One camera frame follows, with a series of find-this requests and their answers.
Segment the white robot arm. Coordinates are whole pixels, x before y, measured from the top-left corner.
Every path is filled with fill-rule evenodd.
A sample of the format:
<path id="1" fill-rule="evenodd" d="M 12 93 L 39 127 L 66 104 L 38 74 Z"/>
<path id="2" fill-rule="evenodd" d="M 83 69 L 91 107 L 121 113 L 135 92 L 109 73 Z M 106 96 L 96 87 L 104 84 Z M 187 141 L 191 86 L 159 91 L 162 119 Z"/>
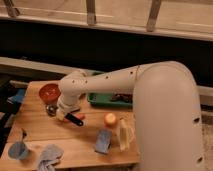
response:
<path id="1" fill-rule="evenodd" d="M 205 171 L 199 93 L 185 65 L 159 62 L 87 77 L 73 72 L 59 81 L 59 89 L 62 114 L 78 108 L 82 93 L 133 96 L 137 171 Z"/>

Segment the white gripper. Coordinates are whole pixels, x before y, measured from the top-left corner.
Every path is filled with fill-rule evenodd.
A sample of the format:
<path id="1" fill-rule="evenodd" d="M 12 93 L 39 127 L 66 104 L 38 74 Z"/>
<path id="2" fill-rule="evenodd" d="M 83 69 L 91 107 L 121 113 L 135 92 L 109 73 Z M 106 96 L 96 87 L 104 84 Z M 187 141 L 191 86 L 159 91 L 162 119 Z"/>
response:
<path id="1" fill-rule="evenodd" d="M 58 100 L 57 102 L 57 110 L 56 110 L 56 118 L 60 121 L 63 121 L 65 118 L 65 114 L 70 113 L 76 109 L 75 105 L 67 105 L 63 101 Z"/>

